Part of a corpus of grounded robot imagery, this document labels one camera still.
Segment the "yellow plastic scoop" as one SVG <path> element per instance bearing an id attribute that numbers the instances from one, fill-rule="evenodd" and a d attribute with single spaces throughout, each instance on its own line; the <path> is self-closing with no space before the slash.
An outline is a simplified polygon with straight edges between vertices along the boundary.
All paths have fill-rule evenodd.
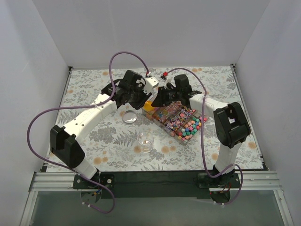
<path id="1" fill-rule="evenodd" d="M 155 110 L 155 107 L 153 107 L 151 104 L 152 104 L 152 101 L 147 100 L 143 106 L 143 110 L 146 112 L 151 112 L 151 111 Z"/>

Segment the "silver round jar lid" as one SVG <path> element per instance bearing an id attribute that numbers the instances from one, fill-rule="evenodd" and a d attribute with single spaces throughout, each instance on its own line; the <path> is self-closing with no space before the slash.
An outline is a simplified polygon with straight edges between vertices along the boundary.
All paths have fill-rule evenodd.
<path id="1" fill-rule="evenodd" d="M 136 122 L 136 120 L 137 120 L 137 114 L 132 110 L 127 110 L 122 115 L 122 121 L 126 124 L 132 124 Z"/>

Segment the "clear compartment candy box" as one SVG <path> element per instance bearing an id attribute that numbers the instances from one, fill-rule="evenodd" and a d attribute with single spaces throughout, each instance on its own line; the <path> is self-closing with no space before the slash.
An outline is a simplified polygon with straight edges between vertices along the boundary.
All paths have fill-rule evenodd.
<path id="1" fill-rule="evenodd" d="M 150 101 L 153 102 L 155 98 L 156 96 L 153 96 Z M 181 145 L 187 145 L 201 131 L 202 120 L 207 121 L 207 117 L 202 118 L 200 112 L 183 106 L 180 101 L 164 107 L 155 107 L 151 112 L 142 108 L 142 113 Z"/>

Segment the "clear plastic jar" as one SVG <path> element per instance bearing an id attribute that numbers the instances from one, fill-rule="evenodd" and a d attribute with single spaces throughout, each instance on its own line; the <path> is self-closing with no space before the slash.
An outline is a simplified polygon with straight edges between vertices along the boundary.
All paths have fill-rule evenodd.
<path id="1" fill-rule="evenodd" d="M 148 153 L 153 149 L 154 137 L 150 132 L 141 132 L 137 136 L 137 142 L 141 151 Z"/>

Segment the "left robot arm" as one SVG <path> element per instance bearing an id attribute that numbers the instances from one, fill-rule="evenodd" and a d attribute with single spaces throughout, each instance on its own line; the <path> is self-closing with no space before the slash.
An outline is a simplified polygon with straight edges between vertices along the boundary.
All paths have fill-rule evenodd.
<path id="1" fill-rule="evenodd" d="M 83 175 L 89 188 L 96 188 L 100 177 L 96 174 L 97 168 L 85 157 L 81 143 L 100 121 L 122 105 L 129 103 L 136 110 L 142 108 L 158 84 L 152 76 L 144 78 L 127 70 L 122 79 L 116 79 L 102 89 L 90 108 L 62 127 L 55 125 L 51 129 L 51 153 L 68 168 Z"/>

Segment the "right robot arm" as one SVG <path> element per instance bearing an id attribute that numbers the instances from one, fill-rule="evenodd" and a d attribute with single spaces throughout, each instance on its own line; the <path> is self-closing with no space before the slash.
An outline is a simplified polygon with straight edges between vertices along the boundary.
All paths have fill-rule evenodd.
<path id="1" fill-rule="evenodd" d="M 200 111 L 202 117 L 208 116 L 214 120 L 220 150 L 212 171 L 207 170 L 206 174 L 208 178 L 213 179 L 216 186 L 226 186 L 237 167 L 235 160 L 238 150 L 251 133 L 242 107 L 238 102 L 229 104 L 208 98 L 206 91 L 193 91 L 185 74 L 175 76 L 174 82 L 174 85 L 167 82 L 159 87 L 151 105 L 163 107 L 180 101 L 183 106 Z"/>

